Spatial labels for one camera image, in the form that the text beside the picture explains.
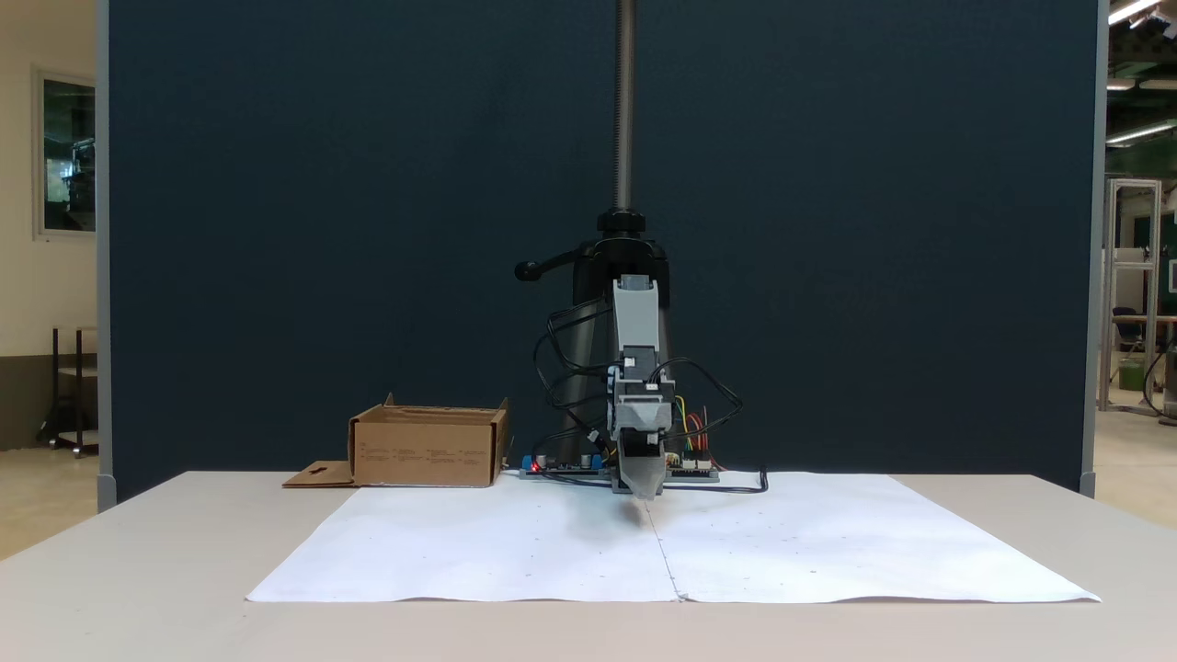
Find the grey ribbed moving gripper finger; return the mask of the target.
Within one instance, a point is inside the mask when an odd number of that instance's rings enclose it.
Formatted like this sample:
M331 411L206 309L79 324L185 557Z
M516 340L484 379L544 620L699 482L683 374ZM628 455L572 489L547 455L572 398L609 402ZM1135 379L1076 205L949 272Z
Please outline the grey ribbed moving gripper finger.
M614 421L614 494L653 499L661 494L666 474L663 435L669 431L669 409L617 409Z

